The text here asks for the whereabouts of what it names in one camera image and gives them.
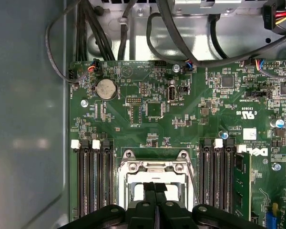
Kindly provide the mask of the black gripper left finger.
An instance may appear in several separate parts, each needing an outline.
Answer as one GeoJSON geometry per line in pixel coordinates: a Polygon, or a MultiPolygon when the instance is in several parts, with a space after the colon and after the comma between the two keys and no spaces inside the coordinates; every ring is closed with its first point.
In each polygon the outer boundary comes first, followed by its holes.
{"type": "Polygon", "coordinates": [[[144,183],[144,200],[125,210],[107,205],[66,225],[68,229],[153,229],[156,212],[155,183],[144,183]]]}

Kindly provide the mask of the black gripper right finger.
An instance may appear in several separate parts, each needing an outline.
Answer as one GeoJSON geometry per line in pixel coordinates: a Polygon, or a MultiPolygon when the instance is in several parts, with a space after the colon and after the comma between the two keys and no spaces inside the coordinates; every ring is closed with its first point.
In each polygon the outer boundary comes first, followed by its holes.
{"type": "Polygon", "coordinates": [[[262,226],[210,205],[199,204],[191,211],[167,200],[164,183],[155,184],[163,229],[261,229],[262,226]]]}

